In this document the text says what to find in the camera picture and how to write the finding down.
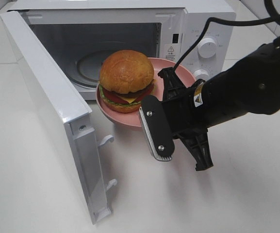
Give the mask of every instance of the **microwave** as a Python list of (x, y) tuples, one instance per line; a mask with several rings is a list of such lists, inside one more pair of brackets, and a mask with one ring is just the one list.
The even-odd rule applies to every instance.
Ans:
[[(1, 14), (14, 55), (75, 189), (93, 224), (111, 213), (86, 100), (96, 99), (103, 61), (118, 50), (176, 62), (209, 17), (235, 19), (224, 0), (18, 0)], [(182, 62), (195, 78), (222, 70), (232, 27), (212, 23)]]

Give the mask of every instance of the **open microwave door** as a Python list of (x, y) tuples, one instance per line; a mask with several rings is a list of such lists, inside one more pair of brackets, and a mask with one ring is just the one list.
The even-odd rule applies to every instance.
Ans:
[(1, 18), (40, 120), (95, 224), (111, 211), (89, 118), (92, 110), (21, 15), (11, 11)]

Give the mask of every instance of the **microwave control knob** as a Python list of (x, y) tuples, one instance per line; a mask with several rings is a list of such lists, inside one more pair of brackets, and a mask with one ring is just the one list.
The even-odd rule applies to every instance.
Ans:
[(194, 76), (196, 79), (204, 79), (205, 81), (207, 81), (207, 80), (210, 78), (209, 73), (208, 73), (205, 69), (196, 70), (196, 71), (193, 73), (193, 76)]
[(213, 57), (216, 53), (217, 44), (213, 38), (206, 37), (198, 44), (198, 53), (203, 58)]

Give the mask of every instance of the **pink plate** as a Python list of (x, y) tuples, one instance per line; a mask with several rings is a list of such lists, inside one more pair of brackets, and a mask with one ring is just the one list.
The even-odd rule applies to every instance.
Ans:
[[(163, 79), (160, 78), (157, 74), (158, 72), (166, 67), (173, 67), (174, 62), (171, 62), (166, 59), (161, 58), (149, 58), (151, 63), (153, 64), (155, 73), (155, 88), (152, 95), (156, 96), (159, 100), (163, 98), (163, 91), (164, 91), (164, 82)], [(185, 86), (191, 86), (195, 82), (194, 76), (183, 66), (178, 66), (176, 69), (176, 74), (183, 82)], [(139, 118), (139, 111), (135, 111), (132, 113), (119, 113), (109, 109), (106, 104), (103, 102), (102, 98), (99, 95), (99, 87), (97, 87), (97, 104), (100, 107), (101, 111), (104, 115), (113, 123), (124, 125), (131, 130), (140, 131), (141, 130), (141, 123)]]

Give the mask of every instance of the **hamburger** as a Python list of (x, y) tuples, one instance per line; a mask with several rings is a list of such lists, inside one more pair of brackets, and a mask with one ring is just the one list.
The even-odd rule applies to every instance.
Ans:
[(99, 93), (112, 110), (130, 113), (154, 89), (154, 68), (142, 53), (120, 50), (104, 61), (99, 74)]

